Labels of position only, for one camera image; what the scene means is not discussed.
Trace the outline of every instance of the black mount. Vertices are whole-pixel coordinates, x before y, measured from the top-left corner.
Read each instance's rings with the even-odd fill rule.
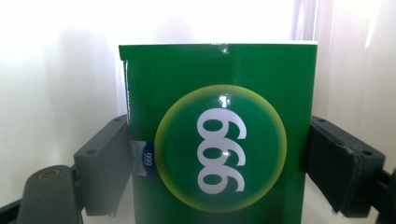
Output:
[[[51,166],[31,175],[21,200],[0,208],[0,223],[83,223],[115,216],[131,175],[126,115],[111,120],[75,155],[75,165]],[[307,173],[335,212],[396,223],[396,169],[383,171],[385,156],[329,121],[312,117]]]

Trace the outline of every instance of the green box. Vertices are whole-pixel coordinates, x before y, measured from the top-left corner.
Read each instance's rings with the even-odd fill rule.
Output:
[[[136,224],[301,223],[316,52],[120,46]]]

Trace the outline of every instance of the blue label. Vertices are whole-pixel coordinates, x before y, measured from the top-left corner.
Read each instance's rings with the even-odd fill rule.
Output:
[[[154,175],[156,173],[155,159],[154,159],[154,143],[147,142],[142,153],[142,161],[147,172],[147,175]]]

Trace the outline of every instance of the white background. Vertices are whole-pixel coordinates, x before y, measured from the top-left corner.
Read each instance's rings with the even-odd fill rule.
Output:
[[[355,134],[396,166],[396,2],[2,1],[0,2],[0,206],[29,175],[73,154],[126,113],[119,44],[317,40],[313,115]],[[120,215],[133,223],[132,191]],[[303,223],[346,219],[307,178]]]

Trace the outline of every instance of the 999 logo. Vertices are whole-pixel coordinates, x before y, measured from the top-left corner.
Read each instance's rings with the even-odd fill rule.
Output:
[[[215,85],[171,106],[155,146],[158,173],[178,199],[223,213],[257,202],[272,188],[285,163],[287,138],[280,116],[262,96]]]

